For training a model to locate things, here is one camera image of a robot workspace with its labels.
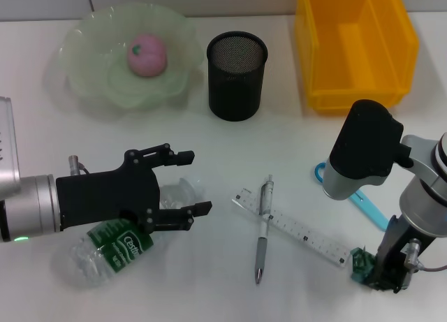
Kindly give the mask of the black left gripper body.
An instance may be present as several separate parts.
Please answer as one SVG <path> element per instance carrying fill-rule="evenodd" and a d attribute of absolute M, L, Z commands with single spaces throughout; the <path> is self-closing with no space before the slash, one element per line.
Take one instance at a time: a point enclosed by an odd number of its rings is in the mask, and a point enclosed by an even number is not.
<path fill-rule="evenodd" d="M 153 169 L 160 165 L 160 149 L 131 149 L 114 170 L 57 178 L 61 228 L 128 219 L 150 232 L 147 218 L 159 211 L 160 201 Z"/>

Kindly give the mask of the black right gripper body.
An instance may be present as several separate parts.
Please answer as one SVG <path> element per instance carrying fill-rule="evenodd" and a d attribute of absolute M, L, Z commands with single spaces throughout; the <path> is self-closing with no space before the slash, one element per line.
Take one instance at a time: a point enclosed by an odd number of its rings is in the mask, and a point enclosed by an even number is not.
<path fill-rule="evenodd" d="M 393 293 L 407 289 L 422 249 L 422 233 L 404 216 L 393 216 L 377 250 L 369 287 Z"/>

